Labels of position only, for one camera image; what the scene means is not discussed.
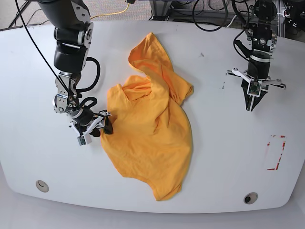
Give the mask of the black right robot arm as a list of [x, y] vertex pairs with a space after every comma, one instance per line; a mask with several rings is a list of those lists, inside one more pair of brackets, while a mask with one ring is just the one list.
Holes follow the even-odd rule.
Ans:
[[[91, 137], [100, 137], [101, 131], [112, 134], [110, 112], [93, 112], [91, 108], [97, 104], [97, 99], [82, 97], [82, 93], [96, 86], [101, 74], [99, 62], [88, 56], [93, 32], [88, 7], [81, 0], [40, 0], [38, 4], [55, 27], [54, 66], [60, 72], [55, 80], [58, 91], [53, 99], [54, 111], [71, 119], [70, 127], [81, 146], [91, 143]], [[78, 89], [86, 62], [96, 64], [97, 74], [89, 87]]]

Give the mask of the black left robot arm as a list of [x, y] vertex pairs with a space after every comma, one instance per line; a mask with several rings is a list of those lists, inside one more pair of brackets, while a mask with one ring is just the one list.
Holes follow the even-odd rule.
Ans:
[[247, 34], [251, 49], [235, 38], [234, 49], [242, 52], [241, 56], [248, 62], [248, 67], [244, 72], [233, 68], [226, 74], [242, 78], [245, 108], [251, 112], [268, 93], [269, 86], [286, 89], [282, 80], [271, 79], [269, 76], [272, 54], [277, 43], [277, 35], [272, 30], [271, 22], [276, 18], [277, 9], [271, 0], [258, 0], [255, 5], [247, 5], [248, 16], [244, 19], [234, 0], [232, 8], [244, 25], [243, 31]]

